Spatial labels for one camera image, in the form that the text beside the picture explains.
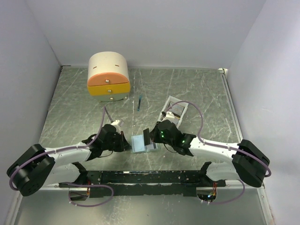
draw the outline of wire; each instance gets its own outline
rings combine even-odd
[[[94,138],[93,140],[91,140],[88,144],[86,144],[85,146],[78,146],[79,149],[85,149],[85,148],[89,147],[89,146],[90,146],[91,144],[93,144],[94,141],[98,138],[98,136],[99,136],[99,134],[100,134],[100,132],[101,132],[101,128],[102,128],[102,126],[103,126],[105,113],[107,113],[107,115],[109,115],[108,112],[107,112],[106,107],[104,106],[104,107],[103,107],[103,112],[102,112],[101,124],[100,124],[100,128],[99,128],[98,133],[96,134],[95,138]],[[42,156],[48,155],[48,154],[52,154],[52,153],[55,153],[55,152],[62,152],[62,151],[66,151],[66,150],[73,150],[73,149],[74,149],[74,146],[68,146],[68,147],[64,147],[64,148],[58,149],[58,150],[56,150],[56,151],[55,151],[55,150],[47,151],[47,152],[43,152],[43,153],[41,153],[41,154],[39,154],[39,155],[37,155],[37,156],[35,156],[35,157],[33,157],[33,158],[27,160],[25,163],[23,163],[22,165],[20,165],[20,166],[12,173],[12,175],[10,176],[10,179],[9,179],[9,186],[10,186],[10,188],[13,189],[14,191],[18,191],[18,189],[15,188],[14,185],[13,185],[13,180],[14,180],[16,174],[17,174],[21,169],[23,169],[26,165],[28,165],[29,163],[33,162],[34,160],[36,160],[36,159],[38,159],[38,158],[40,158],[40,157],[42,157]],[[88,205],[79,205],[79,204],[77,204],[77,206],[83,206],[83,207],[94,207],[94,206],[99,206],[99,205],[103,205],[103,204],[107,203],[108,201],[110,201],[110,200],[113,198],[113,189],[112,189],[110,186],[107,186],[107,185],[100,185],[100,184],[99,184],[99,185],[75,185],[75,184],[72,184],[72,183],[69,183],[69,182],[68,182],[67,184],[68,184],[68,185],[75,186],[75,187],[82,187],[82,188],[90,188],[90,187],[95,187],[95,188],[97,188],[97,187],[103,187],[103,188],[108,188],[108,189],[110,189],[110,190],[112,191],[111,197],[110,197],[108,200],[106,200],[106,201],[104,201],[104,202],[102,202],[102,203],[100,203],[100,204],[96,204],[96,205],[92,205],[92,206],[88,206]]]
[[[112,153],[113,153],[113,151],[112,151],[110,154],[108,154],[107,156],[99,156],[98,158],[104,158],[104,157],[111,156],[111,155],[112,155]]]
[[[105,108],[105,112],[106,112],[106,115],[108,116],[109,120],[111,121],[111,123],[113,122],[113,119],[111,118],[110,114],[108,113],[106,107],[104,106]]]
[[[228,149],[228,146],[227,145],[221,145],[221,144],[214,144],[214,143],[210,143],[210,142],[204,142],[204,140],[200,137],[200,133],[202,131],[202,128],[203,128],[203,115],[202,115],[202,112],[200,110],[200,108],[198,106],[196,106],[194,103],[192,102],[189,102],[189,101],[178,101],[178,102],[175,102],[173,105],[171,105],[170,107],[168,107],[166,109],[166,111],[168,111],[169,109],[171,109],[174,105],[178,104],[178,103],[181,103],[181,102],[185,102],[185,103],[189,103],[190,105],[192,105],[193,107],[195,107],[199,114],[200,114],[200,118],[201,118],[201,125],[200,125],[200,128],[199,128],[199,131],[198,131],[198,134],[197,134],[197,137],[199,139],[199,141],[203,144],[207,144],[207,145],[210,145],[210,146],[214,146],[214,147],[219,147],[219,148],[222,148],[222,149]],[[263,162],[261,161],[259,158],[255,157],[254,155],[244,151],[244,150],[241,150],[241,149],[238,149],[238,148],[234,148],[234,147],[229,147],[230,150],[234,150],[234,151],[237,151],[237,152],[240,152],[246,156],[249,156],[251,157],[252,159],[256,160],[257,162],[259,162],[261,165],[263,165],[263,167],[268,171],[268,174],[265,175],[265,177],[269,177],[271,176],[272,172],[270,170],[270,168]]]
[[[74,205],[74,206],[79,206],[79,207],[86,207],[86,208],[91,208],[91,207],[96,207],[96,206],[100,206],[100,205],[104,205],[105,203],[108,203],[110,200],[112,200],[113,198],[113,188],[108,186],[108,185],[104,185],[104,184],[93,184],[93,185],[79,185],[79,184],[73,184],[73,183],[70,183],[70,182],[64,182],[64,184],[68,184],[68,185],[71,185],[71,186],[74,186],[74,187],[78,187],[78,188],[108,188],[111,190],[112,194],[111,196],[105,200],[104,202],[101,202],[101,203],[98,203],[98,204],[95,204],[95,205],[82,205],[82,204],[76,204],[75,202],[73,202],[71,200],[71,193],[69,192],[68,194],[68,197],[69,197],[69,203]]]
[[[215,202],[215,201],[213,201],[213,202],[208,202],[208,201],[201,200],[201,203],[204,202],[204,203],[207,203],[207,204],[209,204],[209,205],[211,205],[211,204],[214,204],[214,205],[222,205],[222,204],[231,203],[231,202],[233,202],[233,201],[239,199],[239,198],[244,194],[246,187],[245,187],[245,184],[244,184],[243,181],[241,181],[241,180],[238,180],[238,181],[241,182],[241,184],[243,185],[243,190],[242,190],[242,192],[241,192],[238,196],[236,196],[236,197],[234,197],[234,198],[232,198],[232,199],[230,199],[230,200],[226,200],[226,201],[222,201],[222,202]]]
[[[185,102],[185,103],[188,103],[188,104],[192,105],[193,107],[195,107],[195,108],[198,110],[198,112],[199,112],[199,114],[200,114],[201,125],[200,125],[199,131],[198,131],[198,133],[197,133],[197,137],[198,137],[199,141],[200,141],[201,143],[203,143],[203,144],[207,144],[207,145],[210,145],[210,146],[219,147],[219,148],[222,148],[222,149],[228,149],[228,146],[226,146],[226,145],[214,144],[214,143],[206,142],[206,141],[204,141],[204,140],[200,137],[200,133],[201,133],[202,128],[203,128],[203,115],[202,115],[202,112],[201,112],[200,108],[199,108],[198,106],[196,106],[194,103],[192,103],[192,102],[190,102],[190,101],[178,101],[178,102],[175,102],[173,105],[169,106],[169,107],[166,109],[166,112],[167,112],[169,109],[171,109],[174,105],[176,105],[176,104],[178,104],[178,103],[181,103],[181,102]],[[249,157],[251,157],[252,159],[256,160],[256,161],[259,162],[261,165],[263,165],[263,167],[268,171],[268,174],[265,175],[265,177],[271,176],[272,173],[271,173],[270,168],[269,168],[263,161],[261,161],[259,158],[253,156],[252,154],[250,154],[250,153],[248,153],[248,152],[246,152],[246,151],[243,151],[243,150],[241,150],[241,149],[238,149],[238,148],[229,147],[229,149],[230,149],[230,150],[235,150],[235,151],[237,151],[237,152],[240,152],[240,153],[242,153],[242,154],[244,154],[244,155],[246,155],[246,156],[249,156]],[[207,202],[207,201],[204,201],[204,202],[206,202],[207,204],[215,204],[215,205],[218,204],[218,205],[220,205],[220,204],[226,204],[226,203],[230,203],[230,202],[233,202],[233,201],[237,200],[237,199],[240,198],[240,197],[244,194],[244,192],[245,192],[245,184],[244,184],[244,182],[241,181],[241,180],[238,180],[238,181],[242,183],[242,185],[243,185],[243,190],[242,190],[242,192],[241,192],[237,197],[235,197],[235,198],[233,198],[233,199],[230,199],[230,200],[227,200],[227,201],[223,201],[223,202],[215,202],[215,203],[213,203],[213,202]]]
[[[167,148],[167,146],[165,145],[165,143],[164,143],[164,147],[168,150],[168,148]],[[171,153],[177,153],[177,152],[170,151],[170,150],[168,150],[168,151],[171,152]]]

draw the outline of blue stick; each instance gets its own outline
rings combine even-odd
[[[142,99],[142,95],[140,95],[140,98],[139,98],[139,105],[137,106],[137,110],[138,110],[138,111],[140,111],[141,99]]]

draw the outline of white backdrop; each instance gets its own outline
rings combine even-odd
[[[60,66],[24,0],[0,1],[0,224],[14,191],[7,169],[38,143]]]
[[[26,0],[62,65],[228,68],[265,0]]]
[[[270,159],[265,179],[277,225],[299,224],[300,1],[267,0],[229,69],[244,138]]]

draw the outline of scratched metal surface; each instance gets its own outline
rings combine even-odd
[[[97,133],[102,107],[106,105],[113,119],[123,119],[126,139],[153,129],[168,96],[196,103],[204,116],[203,138],[237,142],[223,81],[215,69],[129,69],[131,92],[129,99],[98,102],[86,88],[86,68],[64,67],[55,90],[45,126],[42,146],[59,147],[74,144]],[[137,111],[142,94],[140,111]],[[196,134],[200,126],[199,113],[189,106],[180,126],[185,133]],[[160,151],[131,154],[113,153],[110,157],[83,162],[88,170],[197,170],[213,158],[188,157]]]
[[[152,128],[168,95],[189,100],[204,114],[202,136],[222,142],[237,142],[222,79],[210,69],[130,69],[131,92],[126,101],[99,103],[86,89],[87,69],[64,67],[53,96],[40,143],[59,147],[77,143],[99,128],[102,106],[113,119],[125,121],[127,140]],[[141,110],[137,111],[142,94]],[[199,115],[189,106],[180,130],[196,133]],[[183,157],[162,148],[160,151],[131,154],[113,153],[110,157],[84,163],[88,170],[193,170],[211,158]],[[230,199],[241,189],[218,191],[218,200]],[[95,204],[105,198],[89,199]],[[63,190],[40,190],[22,199],[16,225],[263,225],[263,212],[256,189],[246,189],[237,201],[206,206],[194,197],[181,195],[116,196],[95,208],[78,208],[68,203]]]

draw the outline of round storage box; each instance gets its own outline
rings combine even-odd
[[[130,82],[126,59],[116,52],[99,52],[89,60],[88,91],[99,101],[126,99]]]

